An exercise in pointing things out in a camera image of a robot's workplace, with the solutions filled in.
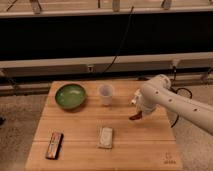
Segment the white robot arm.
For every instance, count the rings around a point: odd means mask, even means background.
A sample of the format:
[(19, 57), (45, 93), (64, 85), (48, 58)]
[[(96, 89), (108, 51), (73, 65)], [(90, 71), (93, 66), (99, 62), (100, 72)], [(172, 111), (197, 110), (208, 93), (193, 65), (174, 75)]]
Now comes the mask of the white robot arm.
[(139, 109), (147, 116), (157, 105), (179, 114), (194, 125), (213, 135), (213, 107), (170, 91), (171, 81), (163, 74), (140, 86)]

